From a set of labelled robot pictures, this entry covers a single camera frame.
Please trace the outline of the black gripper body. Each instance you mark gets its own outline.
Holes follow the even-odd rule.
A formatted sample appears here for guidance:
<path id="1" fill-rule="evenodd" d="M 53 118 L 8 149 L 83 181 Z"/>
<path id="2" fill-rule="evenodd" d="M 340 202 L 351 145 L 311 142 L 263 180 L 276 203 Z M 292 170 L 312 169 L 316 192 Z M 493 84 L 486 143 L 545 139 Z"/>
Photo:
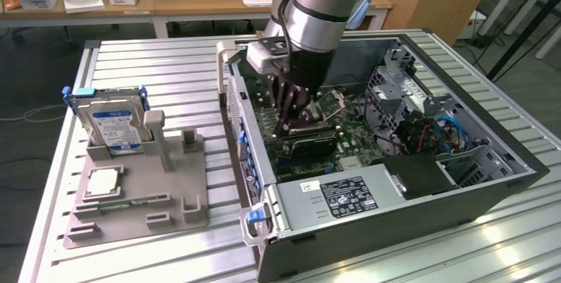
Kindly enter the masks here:
<path id="1" fill-rule="evenodd" d="M 315 93 L 327 76 L 335 50 L 327 53 L 295 51 L 290 55 L 288 81 Z"/>

